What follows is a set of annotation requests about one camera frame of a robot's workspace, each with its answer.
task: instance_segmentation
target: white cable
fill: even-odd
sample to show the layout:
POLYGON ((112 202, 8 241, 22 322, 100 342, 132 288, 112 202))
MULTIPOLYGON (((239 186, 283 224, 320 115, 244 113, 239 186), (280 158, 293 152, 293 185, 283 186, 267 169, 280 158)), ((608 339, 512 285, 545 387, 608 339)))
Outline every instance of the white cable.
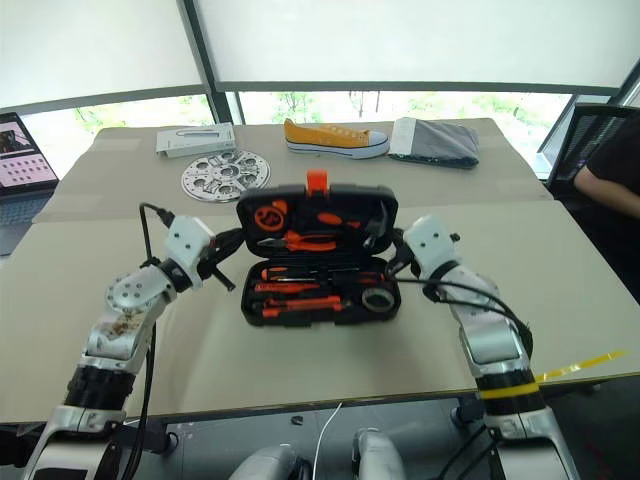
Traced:
POLYGON ((342 406, 342 402, 338 404, 333 414, 329 417, 329 420, 326 421, 326 423, 324 424, 324 427, 322 427, 322 430, 320 430, 320 436, 318 437, 318 444, 316 445, 316 456, 313 459, 313 474, 311 475, 311 480, 316 480, 316 467, 318 465, 318 454, 320 453, 320 442, 322 442, 322 436, 324 435, 324 431, 327 429, 327 427, 331 423, 331 420, 333 420, 333 417, 336 416, 336 413, 338 413, 338 410, 340 410, 341 406, 342 406))

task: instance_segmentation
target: white box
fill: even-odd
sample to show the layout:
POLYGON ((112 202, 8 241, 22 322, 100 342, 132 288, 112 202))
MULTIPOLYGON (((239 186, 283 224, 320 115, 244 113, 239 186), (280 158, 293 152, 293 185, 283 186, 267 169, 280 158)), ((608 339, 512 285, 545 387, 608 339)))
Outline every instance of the white box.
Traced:
POLYGON ((236 140, 230 123, 163 130, 158 132, 156 141, 156 153, 164 152, 170 158, 232 150, 235 147, 236 140))

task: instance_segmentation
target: beige tabletop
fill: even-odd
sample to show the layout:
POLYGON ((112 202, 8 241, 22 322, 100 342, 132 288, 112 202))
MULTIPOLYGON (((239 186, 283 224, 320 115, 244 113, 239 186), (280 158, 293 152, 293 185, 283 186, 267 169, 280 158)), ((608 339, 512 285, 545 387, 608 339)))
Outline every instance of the beige tabletop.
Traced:
MULTIPOLYGON (((334 183, 386 185, 403 207, 550 200, 524 159, 488 118, 447 120, 473 128, 480 141, 480 163, 472 170, 401 162, 389 157, 351 160, 332 155, 296 154, 285 143, 281 125, 235 126, 238 148, 264 157, 269 185, 305 183, 312 168, 326 169, 334 183)), ((353 124, 391 135, 393 123, 353 124)), ((133 218, 141 201, 190 215, 234 215, 235 203, 213 204, 188 197, 180 186, 184 169, 199 156, 166 158, 155 154, 157 128, 109 128, 62 180, 36 222, 133 218)))
MULTIPOLYGON (((560 381, 637 373, 640 308, 556 202, 404 208, 398 226, 435 213, 465 263, 492 278, 528 322, 536 373, 613 350, 630 353, 560 381)), ((214 230, 234 217, 203 217, 214 230)), ((162 254, 164 227, 151 225, 162 254)), ((0 423, 44 420, 65 395, 103 292, 144 257, 136 220, 36 224, 0 270, 0 423)), ((449 309, 402 285, 387 323, 308 329, 250 326, 242 284, 259 261, 243 246, 221 265, 239 286, 188 291, 158 322, 153 415, 224 412, 337 399, 474 389, 449 309)), ((141 385, 128 402, 137 415, 141 385)))

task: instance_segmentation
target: white shoe sole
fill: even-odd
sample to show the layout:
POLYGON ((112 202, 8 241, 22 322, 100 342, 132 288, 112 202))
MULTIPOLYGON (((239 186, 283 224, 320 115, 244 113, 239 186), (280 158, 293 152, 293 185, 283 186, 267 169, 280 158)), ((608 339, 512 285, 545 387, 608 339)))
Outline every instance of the white shoe sole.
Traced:
POLYGON ((384 155, 389 150, 389 139, 377 145, 368 147, 327 147, 324 145, 313 145, 311 143, 293 143, 287 140, 287 147, 296 153, 334 153, 350 158, 371 158, 384 155))

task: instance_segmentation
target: black sleeve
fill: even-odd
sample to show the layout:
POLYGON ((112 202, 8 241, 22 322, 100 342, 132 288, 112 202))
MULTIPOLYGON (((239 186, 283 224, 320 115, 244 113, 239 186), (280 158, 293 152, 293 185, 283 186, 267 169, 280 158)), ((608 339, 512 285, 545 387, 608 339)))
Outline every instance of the black sleeve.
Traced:
POLYGON ((624 125, 587 161, 589 170, 602 180, 640 188, 640 118, 624 125))

